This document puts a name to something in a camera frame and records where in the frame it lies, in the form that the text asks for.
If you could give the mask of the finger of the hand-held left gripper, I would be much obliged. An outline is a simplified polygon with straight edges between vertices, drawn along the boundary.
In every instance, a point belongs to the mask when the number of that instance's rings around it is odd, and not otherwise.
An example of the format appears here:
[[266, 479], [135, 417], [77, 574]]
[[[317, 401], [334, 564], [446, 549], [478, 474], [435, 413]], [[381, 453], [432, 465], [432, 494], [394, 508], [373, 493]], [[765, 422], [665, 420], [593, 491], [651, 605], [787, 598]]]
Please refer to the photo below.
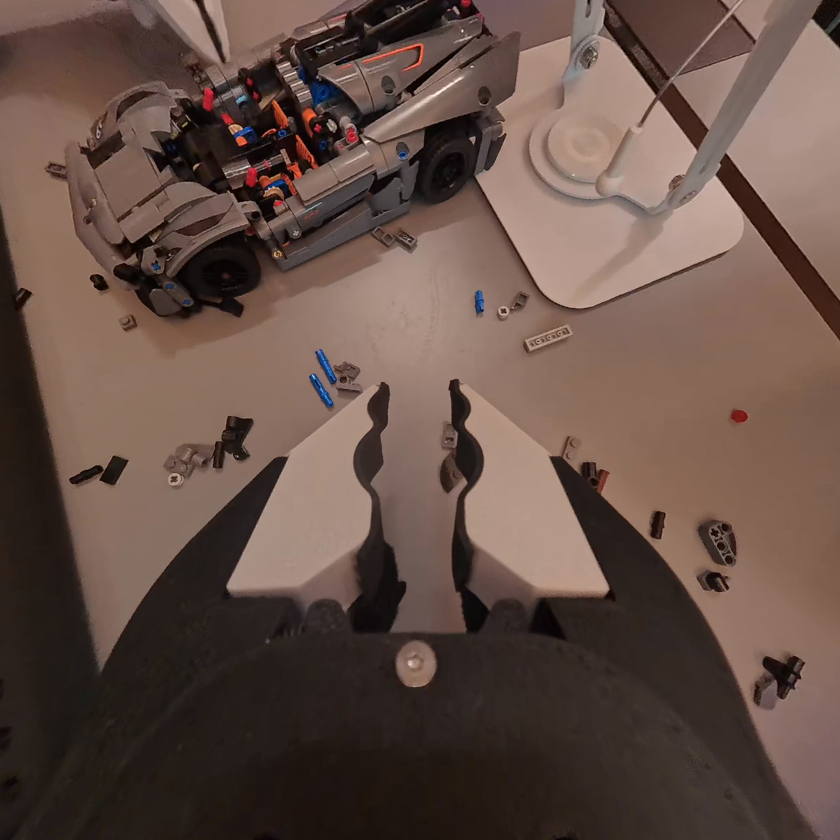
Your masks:
[[230, 47], [221, 1], [128, 1], [128, 7], [145, 27], [162, 21], [206, 61], [224, 64]]

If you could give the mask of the long grey brick plate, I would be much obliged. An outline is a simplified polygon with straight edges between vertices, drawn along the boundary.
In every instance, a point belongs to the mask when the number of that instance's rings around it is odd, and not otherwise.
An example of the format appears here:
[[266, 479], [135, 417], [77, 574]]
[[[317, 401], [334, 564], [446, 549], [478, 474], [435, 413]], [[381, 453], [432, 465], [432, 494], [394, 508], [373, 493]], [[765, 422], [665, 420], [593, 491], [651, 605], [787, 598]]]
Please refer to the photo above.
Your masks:
[[531, 336], [523, 341], [523, 348], [527, 353], [534, 353], [546, 349], [555, 344], [561, 343], [574, 335], [570, 325], [564, 324], [558, 328], [550, 329]]

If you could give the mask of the black brick connector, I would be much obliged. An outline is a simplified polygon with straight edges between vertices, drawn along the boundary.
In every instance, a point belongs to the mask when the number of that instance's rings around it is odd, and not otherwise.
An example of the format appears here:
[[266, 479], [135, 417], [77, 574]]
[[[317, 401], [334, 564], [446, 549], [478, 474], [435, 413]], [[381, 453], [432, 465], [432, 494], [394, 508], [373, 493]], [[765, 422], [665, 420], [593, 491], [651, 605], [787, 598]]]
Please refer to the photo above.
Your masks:
[[244, 463], [250, 458], [245, 441], [251, 432], [255, 421], [250, 417], [229, 415], [226, 425], [213, 445], [212, 468], [220, 470], [224, 467], [227, 456], [238, 463]]

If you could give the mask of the light grey brick connector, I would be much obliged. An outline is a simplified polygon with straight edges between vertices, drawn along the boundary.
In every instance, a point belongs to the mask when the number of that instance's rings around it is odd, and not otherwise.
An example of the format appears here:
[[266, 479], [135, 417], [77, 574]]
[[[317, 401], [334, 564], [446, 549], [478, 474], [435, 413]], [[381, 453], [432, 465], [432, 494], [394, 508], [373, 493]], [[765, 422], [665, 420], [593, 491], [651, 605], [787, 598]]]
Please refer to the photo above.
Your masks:
[[172, 474], [189, 477], [197, 468], [208, 466], [214, 456], [214, 444], [182, 444], [167, 457], [163, 468]]

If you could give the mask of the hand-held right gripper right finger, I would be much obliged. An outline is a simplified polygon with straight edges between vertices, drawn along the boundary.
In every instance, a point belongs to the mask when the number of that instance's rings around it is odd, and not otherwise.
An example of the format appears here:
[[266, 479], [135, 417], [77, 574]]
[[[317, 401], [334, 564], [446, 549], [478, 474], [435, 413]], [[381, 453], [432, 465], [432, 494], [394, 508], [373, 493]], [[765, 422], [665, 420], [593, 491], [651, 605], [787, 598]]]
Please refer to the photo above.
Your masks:
[[542, 602], [604, 600], [610, 586], [549, 451], [471, 386], [448, 386], [456, 501], [452, 574], [465, 630], [499, 602], [530, 623]]

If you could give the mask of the black dimpled mat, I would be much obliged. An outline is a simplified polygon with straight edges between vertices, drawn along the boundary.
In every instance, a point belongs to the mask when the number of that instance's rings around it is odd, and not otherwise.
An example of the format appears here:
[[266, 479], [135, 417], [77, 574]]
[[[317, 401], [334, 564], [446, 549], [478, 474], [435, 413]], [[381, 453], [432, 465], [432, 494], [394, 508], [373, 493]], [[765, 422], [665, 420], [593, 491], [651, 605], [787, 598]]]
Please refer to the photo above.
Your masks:
[[5, 225], [1, 225], [1, 838], [79, 730], [98, 668]]

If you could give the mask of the grey brick liftarm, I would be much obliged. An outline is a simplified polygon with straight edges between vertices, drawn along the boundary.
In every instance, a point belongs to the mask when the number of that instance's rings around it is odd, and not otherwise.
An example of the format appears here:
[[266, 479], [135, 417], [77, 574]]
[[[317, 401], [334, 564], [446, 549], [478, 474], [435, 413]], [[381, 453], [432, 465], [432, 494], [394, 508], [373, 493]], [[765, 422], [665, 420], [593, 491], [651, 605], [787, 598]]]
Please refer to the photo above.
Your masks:
[[732, 525], [723, 520], [707, 520], [697, 528], [710, 558], [716, 564], [731, 568], [737, 562], [737, 540]]

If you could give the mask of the white lamp base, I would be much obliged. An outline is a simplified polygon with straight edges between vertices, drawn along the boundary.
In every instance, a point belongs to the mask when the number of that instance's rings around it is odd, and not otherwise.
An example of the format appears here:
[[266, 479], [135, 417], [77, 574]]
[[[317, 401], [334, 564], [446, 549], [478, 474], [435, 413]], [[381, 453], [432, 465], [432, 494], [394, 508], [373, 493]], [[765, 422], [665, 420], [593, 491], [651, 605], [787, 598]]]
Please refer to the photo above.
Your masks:
[[571, 36], [516, 54], [516, 89], [500, 106], [507, 139], [477, 180], [546, 298], [593, 308], [740, 241], [742, 212], [718, 180], [721, 162], [818, 4], [774, 2], [691, 160], [663, 100], [741, 2], [656, 94], [601, 37], [604, 2], [575, 2]]

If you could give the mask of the black and grey brick joint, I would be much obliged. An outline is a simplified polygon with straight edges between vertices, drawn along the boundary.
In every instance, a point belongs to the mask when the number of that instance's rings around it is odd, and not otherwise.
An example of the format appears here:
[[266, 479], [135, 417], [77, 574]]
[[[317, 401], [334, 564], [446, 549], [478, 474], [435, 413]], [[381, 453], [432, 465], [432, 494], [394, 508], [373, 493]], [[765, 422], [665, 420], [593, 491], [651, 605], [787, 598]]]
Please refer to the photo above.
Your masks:
[[752, 699], [755, 705], [765, 710], [773, 709], [776, 704], [786, 699], [802, 678], [805, 661], [790, 655], [784, 660], [764, 656], [762, 675], [756, 679]]

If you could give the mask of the grey toy brick car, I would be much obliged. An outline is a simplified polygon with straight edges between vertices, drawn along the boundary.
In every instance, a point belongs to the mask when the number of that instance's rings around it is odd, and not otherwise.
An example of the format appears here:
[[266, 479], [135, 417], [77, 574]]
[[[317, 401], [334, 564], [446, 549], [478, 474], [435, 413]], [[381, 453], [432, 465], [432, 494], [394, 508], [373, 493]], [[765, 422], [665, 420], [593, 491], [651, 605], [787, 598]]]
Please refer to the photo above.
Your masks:
[[77, 236], [154, 315], [239, 318], [258, 243], [291, 270], [490, 170], [520, 44], [475, 2], [362, 2], [188, 60], [198, 94], [132, 87], [66, 147]]

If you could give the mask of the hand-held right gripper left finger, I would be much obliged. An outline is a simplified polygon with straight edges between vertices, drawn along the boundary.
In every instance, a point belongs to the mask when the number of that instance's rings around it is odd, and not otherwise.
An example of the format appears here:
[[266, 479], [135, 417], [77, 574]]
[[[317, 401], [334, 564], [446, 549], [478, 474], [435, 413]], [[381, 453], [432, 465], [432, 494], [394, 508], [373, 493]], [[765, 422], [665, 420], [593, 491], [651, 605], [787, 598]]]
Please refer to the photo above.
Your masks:
[[356, 632], [391, 631], [406, 592], [373, 486], [391, 390], [372, 385], [294, 447], [227, 582], [304, 613], [332, 601]]

